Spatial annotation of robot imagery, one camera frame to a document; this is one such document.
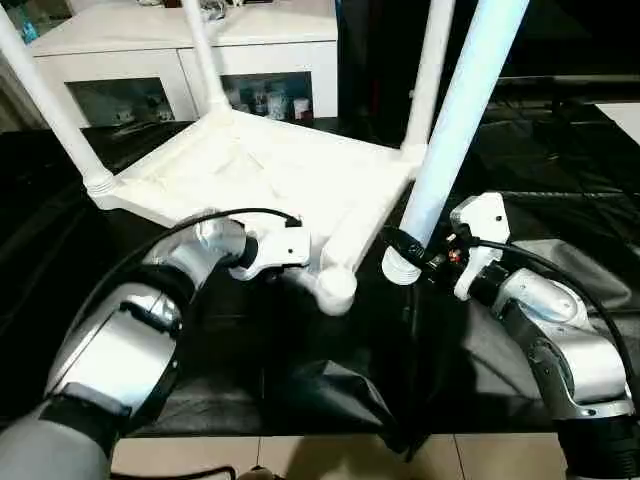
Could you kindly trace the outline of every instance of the white cabinet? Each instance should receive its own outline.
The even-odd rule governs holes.
[[[175,50],[53,55],[36,61],[81,127],[115,125],[134,118],[197,118]]]
[[[238,85],[267,84],[265,92],[271,92],[285,84],[287,118],[296,98],[308,102],[315,117],[337,116],[334,0],[231,8],[227,18],[208,24],[207,32],[225,89],[233,96],[251,90]],[[95,5],[30,48],[81,127],[195,120],[204,112],[201,74],[182,9],[123,1]],[[253,105],[241,103],[255,112]]]

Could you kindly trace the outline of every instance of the dark background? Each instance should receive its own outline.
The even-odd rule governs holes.
[[[85,134],[117,172],[185,126]],[[20,158],[0,177],[1,428],[41,400],[55,352],[95,282],[161,229],[98,210],[51,132],[0,135],[0,150]],[[469,195],[502,192],[512,240],[555,245],[553,260],[605,303],[638,364],[637,178],[640,147],[595,107],[493,105],[438,231]],[[405,200],[388,223],[397,224]],[[431,432],[551,429],[522,352],[486,309],[422,282],[415,313],[415,292],[382,275],[383,251],[376,241],[357,274],[356,303],[340,318],[320,314],[302,291],[218,272],[186,321],[178,387],[159,420],[136,434],[378,432],[402,450]]]
[[[429,3],[338,2],[340,116],[379,143],[398,145],[404,136]],[[456,2],[441,97],[476,3]],[[626,0],[531,0],[494,98],[640,98],[639,14],[637,2]]]

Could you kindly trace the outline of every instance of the black cable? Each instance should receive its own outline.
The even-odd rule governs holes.
[[[635,407],[636,412],[640,412],[640,385],[638,385],[638,378],[636,377],[635,369],[633,368],[633,362],[631,361],[631,354],[629,353],[629,349],[624,342],[624,337],[622,333],[620,333],[620,329],[616,325],[613,317],[609,314],[604,305],[595,298],[589,290],[584,286],[582,282],[576,279],[573,275],[562,270],[555,263],[547,260],[540,255],[537,255],[529,250],[525,250],[524,248],[520,248],[516,245],[509,245],[506,243],[499,242],[491,242],[489,240],[482,240],[477,237],[473,237],[470,241],[471,246],[481,246],[481,247],[489,247],[495,248],[498,250],[504,250],[505,252],[510,252],[515,255],[519,255],[521,257],[525,257],[530,261],[538,263],[543,267],[551,270],[555,274],[560,277],[560,279],[566,283],[570,288],[575,290],[575,292],[582,297],[583,300],[586,300],[588,303],[593,305],[596,309],[602,320],[604,321],[607,329],[611,333],[611,337],[613,339],[613,343],[620,354],[620,359],[622,360],[622,365],[624,367],[625,376],[627,378],[627,383],[629,385],[629,389],[631,391],[631,399],[633,401],[633,405]]]
[[[409,415],[412,417],[417,408],[417,395],[416,395],[416,385],[418,385],[418,375],[420,370],[420,341],[418,338],[418,324],[420,322],[420,284],[418,282],[414,283],[407,290],[407,307],[408,307],[408,315],[407,320],[409,322],[409,359],[407,361],[407,370],[409,379],[407,397],[408,397],[408,409]],[[428,405],[430,399],[424,402],[424,405]],[[418,439],[418,431],[415,428],[416,426],[413,424],[407,425],[408,431],[408,445],[407,453],[405,454],[405,461],[407,463],[413,460],[418,449],[422,446],[424,441],[422,439]]]
[[[173,476],[153,476],[147,477],[144,475],[128,475],[126,473],[111,472],[112,480],[199,480],[204,477],[212,475],[220,475],[226,473],[229,476],[229,480],[236,480],[236,471],[229,465],[222,467],[211,468],[209,470],[203,470],[202,472],[187,473],[184,475]]]
[[[299,227],[302,225],[300,219],[294,217],[293,215],[289,215],[288,213],[281,212],[279,210],[274,210],[272,208],[260,208],[260,207],[249,207],[249,208],[235,208],[232,210],[224,210],[220,212],[208,213],[205,215],[201,215],[199,217],[189,218],[181,223],[178,223],[174,227],[156,235],[152,239],[143,243],[141,246],[136,248],[133,252],[126,255],[123,259],[121,259],[118,263],[116,263],[113,267],[107,271],[106,274],[100,279],[100,281],[93,287],[93,290],[89,293],[85,301],[82,303],[76,316],[71,323],[71,328],[69,329],[69,333],[75,328],[75,326],[85,317],[87,310],[91,307],[100,293],[100,291],[118,274],[120,273],[129,263],[134,261],[140,255],[146,253],[151,247],[153,247],[160,240],[163,240],[171,235],[180,232],[186,228],[192,227],[198,223],[205,222],[207,220],[215,220],[217,218],[229,217],[231,215],[239,215],[242,213],[266,213],[269,215],[275,215],[278,217],[282,217],[286,220],[285,225],[290,227]]]

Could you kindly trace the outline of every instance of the white chair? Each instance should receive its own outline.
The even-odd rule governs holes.
[[[409,126],[399,150],[232,110],[216,72],[198,0],[183,0],[209,111],[114,176],[64,115],[4,11],[0,14],[0,47],[100,208],[123,208],[167,227],[211,207],[287,211],[300,216],[312,232],[311,265],[292,276],[316,291],[323,284],[323,275],[330,272],[330,283],[340,290],[334,293],[352,297],[355,271],[427,152],[454,4],[455,0],[431,2]],[[448,195],[449,180],[452,184],[477,129],[526,4],[527,0],[480,0],[465,42],[465,49],[475,46],[475,53],[464,55],[463,49],[460,57],[440,114],[444,124],[439,119],[432,138],[445,148],[428,155],[425,163],[433,164],[432,171],[427,177],[420,176],[421,194],[413,201],[416,212],[423,208],[429,218],[437,218],[439,210],[435,209],[442,208]],[[460,145],[448,153],[447,143],[451,147],[456,142]],[[441,184],[428,184],[428,177],[434,175]],[[421,206],[425,201],[435,208]],[[247,215],[241,220],[258,234],[278,221],[264,215]],[[416,231],[410,233],[420,237]],[[387,257],[385,272],[404,269],[408,278],[417,278],[411,266],[393,252]]]

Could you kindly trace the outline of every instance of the tile floor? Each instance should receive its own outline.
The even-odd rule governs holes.
[[[223,464],[239,473],[259,464],[289,480],[565,478],[553,434],[434,435],[410,464],[372,435],[127,439],[118,444],[112,468],[153,476]]]

